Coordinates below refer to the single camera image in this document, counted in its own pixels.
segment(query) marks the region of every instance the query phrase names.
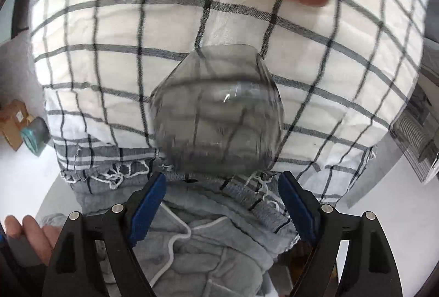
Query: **white floor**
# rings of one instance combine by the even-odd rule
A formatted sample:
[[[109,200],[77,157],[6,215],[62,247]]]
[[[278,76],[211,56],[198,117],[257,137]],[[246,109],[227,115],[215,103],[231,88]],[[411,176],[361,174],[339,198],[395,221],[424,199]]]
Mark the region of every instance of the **white floor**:
[[[22,144],[15,152],[0,135],[0,164],[0,222],[35,216],[60,171],[55,150],[46,146],[36,157]]]
[[[350,209],[341,200],[337,210],[352,215],[376,213],[398,267],[404,297],[422,287],[439,260],[439,181],[422,185],[405,157]],[[340,246],[339,274],[348,243]]]

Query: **white and black plaid cloth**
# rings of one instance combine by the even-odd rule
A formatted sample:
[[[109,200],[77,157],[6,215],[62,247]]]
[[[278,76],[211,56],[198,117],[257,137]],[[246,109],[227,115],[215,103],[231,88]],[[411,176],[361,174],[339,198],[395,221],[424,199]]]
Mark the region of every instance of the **white and black plaid cloth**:
[[[285,110],[271,167],[336,202],[408,102],[428,0],[32,0],[32,47],[68,176],[153,157],[148,98],[200,46],[249,44]]]

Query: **blue gripper pad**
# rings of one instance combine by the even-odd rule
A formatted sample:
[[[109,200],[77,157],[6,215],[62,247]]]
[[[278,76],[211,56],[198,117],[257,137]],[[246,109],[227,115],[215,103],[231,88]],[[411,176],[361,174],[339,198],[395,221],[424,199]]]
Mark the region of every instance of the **blue gripper pad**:
[[[279,176],[278,190],[300,239],[314,246],[317,241],[315,219],[285,173]]]
[[[131,219],[131,234],[128,237],[131,247],[135,247],[137,242],[146,237],[146,233],[165,194],[166,177],[163,173],[160,173]]]

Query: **white label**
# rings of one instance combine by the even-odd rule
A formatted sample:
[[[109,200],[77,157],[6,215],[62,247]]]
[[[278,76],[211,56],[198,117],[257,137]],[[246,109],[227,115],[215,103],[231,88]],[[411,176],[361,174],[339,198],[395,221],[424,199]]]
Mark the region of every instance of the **white label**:
[[[24,119],[24,116],[23,116],[23,114],[21,113],[21,111],[19,111],[19,112],[17,113],[17,115],[15,115],[15,116],[17,117],[18,122],[22,122],[23,119]]]

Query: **metal pin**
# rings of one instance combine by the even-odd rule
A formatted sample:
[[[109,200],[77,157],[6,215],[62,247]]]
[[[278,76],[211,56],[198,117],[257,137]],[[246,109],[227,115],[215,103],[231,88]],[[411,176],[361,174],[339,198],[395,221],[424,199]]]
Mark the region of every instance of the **metal pin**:
[[[334,209],[329,204],[322,205],[322,211],[324,211],[325,213],[332,213],[333,210]]]
[[[371,212],[371,211],[367,211],[367,212],[366,212],[366,218],[367,218],[367,219],[369,219],[369,220],[375,220],[376,217],[377,217],[377,216],[375,215],[374,212]]]
[[[78,211],[74,211],[74,212],[70,213],[70,215],[69,215],[70,220],[76,220],[79,217],[80,217],[80,213]]]
[[[113,205],[111,210],[113,211],[113,213],[120,213],[121,211],[123,211],[123,205],[122,204],[115,204],[115,205]]]

